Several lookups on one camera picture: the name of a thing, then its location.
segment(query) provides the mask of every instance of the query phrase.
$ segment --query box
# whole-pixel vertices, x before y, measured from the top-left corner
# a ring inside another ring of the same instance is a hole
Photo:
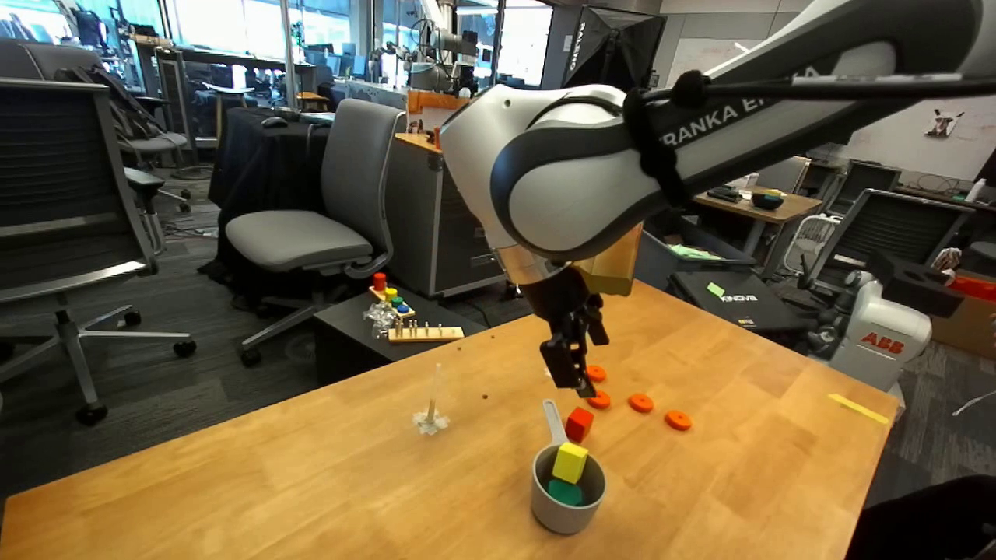
[[[996,360],[996,281],[958,270],[951,290],[964,297],[949,318],[933,318],[933,341]]]

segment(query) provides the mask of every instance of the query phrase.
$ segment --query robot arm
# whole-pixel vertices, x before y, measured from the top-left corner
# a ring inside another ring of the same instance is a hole
[[[723,91],[750,81],[877,81],[881,74],[996,74],[996,0],[811,0],[750,52],[711,68]],[[915,102],[702,97],[680,102],[592,85],[491,87],[440,127],[444,165],[508,276],[550,324],[540,345],[557,387],[592,396],[585,334],[599,295],[629,291],[631,230],[697,188],[828,142]]]

